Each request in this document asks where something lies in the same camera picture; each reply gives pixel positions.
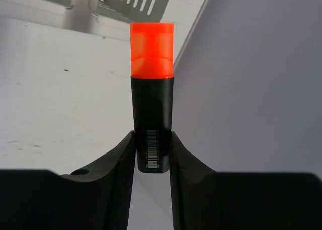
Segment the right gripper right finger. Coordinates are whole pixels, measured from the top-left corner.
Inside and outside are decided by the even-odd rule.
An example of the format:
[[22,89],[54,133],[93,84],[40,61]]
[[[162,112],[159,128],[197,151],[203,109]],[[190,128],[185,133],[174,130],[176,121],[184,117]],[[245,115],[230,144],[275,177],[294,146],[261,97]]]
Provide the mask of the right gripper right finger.
[[321,229],[321,179],[312,173],[217,172],[172,134],[174,229]]

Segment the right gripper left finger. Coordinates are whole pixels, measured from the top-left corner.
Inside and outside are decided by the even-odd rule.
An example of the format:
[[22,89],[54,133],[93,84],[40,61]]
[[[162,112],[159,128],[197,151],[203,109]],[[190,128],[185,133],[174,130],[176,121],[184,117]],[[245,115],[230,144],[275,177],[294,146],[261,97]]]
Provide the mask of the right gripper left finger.
[[73,171],[1,170],[1,229],[127,229],[134,133]]

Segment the orange highlighter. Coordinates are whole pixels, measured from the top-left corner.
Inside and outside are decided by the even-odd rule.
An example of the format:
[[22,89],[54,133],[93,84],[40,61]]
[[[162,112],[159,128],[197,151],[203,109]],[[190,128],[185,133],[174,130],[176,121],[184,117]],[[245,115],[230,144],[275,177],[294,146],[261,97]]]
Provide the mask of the orange highlighter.
[[174,25],[130,24],[131,93],[138,169],[169,169],[174,88]]

